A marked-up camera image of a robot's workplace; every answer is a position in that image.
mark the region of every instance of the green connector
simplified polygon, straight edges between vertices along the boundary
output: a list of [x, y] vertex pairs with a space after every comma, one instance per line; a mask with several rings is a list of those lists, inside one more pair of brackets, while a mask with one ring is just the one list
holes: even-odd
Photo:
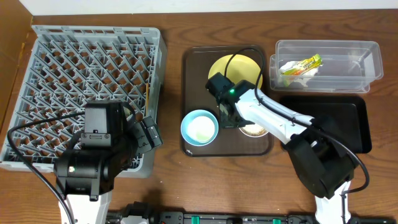
[[279, 219], [273, 219], [272, 224], [281, 224], [282, 222]]
[[192, 221], [191, 222], [192, 224], [200, 224], [200, 218], [199, 217], [192, 217], [191, 221]]

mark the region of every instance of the yellow wrapper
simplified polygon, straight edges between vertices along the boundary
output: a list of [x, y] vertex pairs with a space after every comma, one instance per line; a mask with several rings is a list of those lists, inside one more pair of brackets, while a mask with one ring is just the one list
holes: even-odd
[[317, 68], [322, 64], [322, 58], [318, 54], [314, 55], [311, 58], [302, 60], [301, 62], [294, 65], [292, 68], [283, 72], [283, 75], [301, 75], [305, 72]]

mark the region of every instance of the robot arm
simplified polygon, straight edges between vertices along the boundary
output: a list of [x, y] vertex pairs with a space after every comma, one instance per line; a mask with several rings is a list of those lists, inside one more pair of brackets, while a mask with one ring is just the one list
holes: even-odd
[[[133, 117], [127, 121], [125, 109]], [[151, 117], [137, 122], [134, 110], [121, 101], [91, 101], [85, 108], [85, 129], [54, 165], [57, 190], [75, 223], [103, 224], [115, 177], [137, 156], [163, 144]], [[81, 149], [73, 149], [81, 138]], [[69, 224], [61, 204], [62, 223]]]
[[[209, 79], [206, 88], [219, 104], [221, 121], [227, 121], [227, 124], [221, 122], [221, 126], [237, 128], [256, 123], [280, 139], [289, 153], [297, 177], [315, 195], [317, 220], [321, 224], [343, 223], [340, 195], [348, 189], [353, 171], [358, 165], [339, 146], [260, 104], [254, 94], [254, 87], [246, 80], [235, 85], [220, 73]], [[279, 113], [333, 134], [340, 133], [331, 119], [302, 115], [276, 103], [260, 90], [257, 93], [265, 104]], [[347, 207], [345, 206], [346, 222], [350, 219]]]

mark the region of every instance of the brown tray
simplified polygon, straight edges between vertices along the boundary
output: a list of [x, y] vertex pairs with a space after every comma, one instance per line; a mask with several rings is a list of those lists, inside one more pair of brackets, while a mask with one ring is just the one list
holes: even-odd
[[[213, 113], [220, 122], [220, 113], [216, 100], [205, 88], [208, 72], [211, 66], [222, 56], [233, 54], [244, 47], [256, 45], [227, 46], [227, 47], [194, 47], [185, 52], [183, 57], [182, 75], [182, 117], [193, 110], [207, 110]], [[260, 63], [259, 56], [254, 51], [242, 53]], [[264, 74], [262, 87], [266, 86], [267, 75]], [[192, 157], [214, 156], [261, 156], [267, 154], [274, 146], [274, 137], [266, 134], [260, 138], [244, 135], [238, 128], [220, 128], [216, 139], [206, 146], [192, 146], [181, 136], [182, 151]]]

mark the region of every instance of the black tray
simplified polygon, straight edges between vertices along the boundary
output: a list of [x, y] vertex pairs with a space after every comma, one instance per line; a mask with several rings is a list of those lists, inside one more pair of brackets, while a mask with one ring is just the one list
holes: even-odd
[[296, 112], [316, 118], [331, 116], [351, 151], [368, 153], [372, 149], [365, 101], [358, 96], [283, 96], [280, 103]]

